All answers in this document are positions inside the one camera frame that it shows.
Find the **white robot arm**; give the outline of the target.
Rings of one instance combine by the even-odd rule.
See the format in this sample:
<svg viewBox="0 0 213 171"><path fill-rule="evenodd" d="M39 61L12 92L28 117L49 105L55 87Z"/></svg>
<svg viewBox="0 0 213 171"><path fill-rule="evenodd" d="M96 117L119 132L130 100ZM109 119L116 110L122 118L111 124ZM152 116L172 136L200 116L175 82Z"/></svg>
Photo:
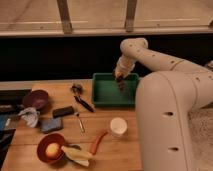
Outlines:
<svg viewBox="0 0 213 171"><path fill-rule="evenodd" d="M213 102L213 72L191 61L156 52L144 38L125 39L115 77L137 62L151 73L136 90L135 110L144 171L197 171L188 113Z"/></svg>

